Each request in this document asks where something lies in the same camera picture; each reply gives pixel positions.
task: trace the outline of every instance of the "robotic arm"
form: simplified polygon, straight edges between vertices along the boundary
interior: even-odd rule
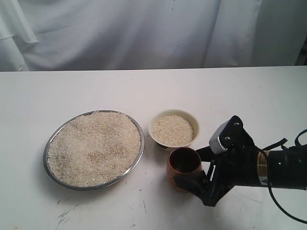
[[[216,130],[209,146],[196,150],[202,161],[210,162],[207,173],[202,171],[195,178],[175,176],[174,180],[178,187],[212,207],[236,185],[306,190],[307,145],[301,146],[298,137],[294,147],[284,147],[287,140],[283,139],[259,149],[242,120],[233,116]],[[283,150],[270,151],[277,146]]]

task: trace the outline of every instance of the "metal plate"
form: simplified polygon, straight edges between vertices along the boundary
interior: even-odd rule
[[[108,182],[105,182],[103,184],[99,184],[99,185],[95,185],[95,186],[89,186],[89,187],[77,187],[77,186],[72,186],[72,185],[69,185],[69,184],[66,184],[62,181],[60,181],[58,178],[55,177],[55,175],[52,173],[52,171],[50,170],[49,168],[49,165],[48,165],[48,150],[49,150],[49,147],[50,147],[50,143],[52,142],[53,138],[72,120],[76,119],[77,117],[80,117],[80,116],[86,116],[86,115],[90,115],[90,114],[93,114],[93,113],[100,113],[100,112],[104,112],[104,113],[121,113],[121,112],[118,112],[118,111],[113,111],[113,110],[96,110],[96,111],[92,111],[92,112],[88,112],[88,113],[85,113],[85,114],[81,114],[79,116],[76,116],[74,117],[73,119],[67,121],[66,123],[64,123],[63,125],[61,125],[60,128],[58,128],[54,134],[52,134],[51,138],[49,139],[49,141],[47,142],[46,144],[46,147],[45,147],[45,150],[44,150],[44,156],[43,156],[43,163],[44,163],[44,167],[45,167],[45,170],[47,172],[47,174],[58,184],[62,185],[63,187],[66,187],[68,189],[72,189],[72,190],[78,190],[78,191],[89,191],[89,190],[95,190],[95,189],[99,189],[99,188],[105,188],[105,187],[108,187],[116,182],[118,182],[119,180],[121,180],[122,178],[124,178],[126,175],[128,175],[133,169],[134,167],[137,165],[137,163],[140,161],[141,159],[141,156],[143,154],[143,151],[144,151],[144,147],[145,147],[145,138],[144,138],[144,134],[143,134],[143,131],[142,131],[142,128],[140,127],[140,125],[130,116],[126,115],[134,124],[135,126],[137,127],[138,131],[139,131],[139,134],[140,134],[140,138],[141,138],[141,147],[140,147],[140,152],[137,156],[137,158],[135,159],[134,163],[120,176],[118,176],[117,178],[111,180],[111,181],[108,181]]]

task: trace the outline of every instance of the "copper cup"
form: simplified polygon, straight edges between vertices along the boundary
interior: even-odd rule
[[[174,176],[194,177],[202,170],[201,157],[191,148],[179,148],[172,151],[167,159],[166,175],[169,183],[179,192],[187,192],[176,186]]]

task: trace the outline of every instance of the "white table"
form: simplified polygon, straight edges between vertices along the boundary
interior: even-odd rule
[[[307,67],[0,73],[0,229],[305,230],[275,206],[266,188],[235,187],[214,208],[175,192],[165,180],[167,154],[147,125],[161,110],[188,111],[200,123],[192,146],[198,149],[238,115],[260,148],[284,137],[292,146],[307,127],[306,87]],[[144,155],[107,189],[62,188],[44,171],[45,144],[65,121],[99,109],[138,121]],[[306,191],[273,192],[287,211],[307,219]]]

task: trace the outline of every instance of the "white backdrop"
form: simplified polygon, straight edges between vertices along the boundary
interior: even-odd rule
[[[306,0],[0,0],[0,70],[293,65]]]

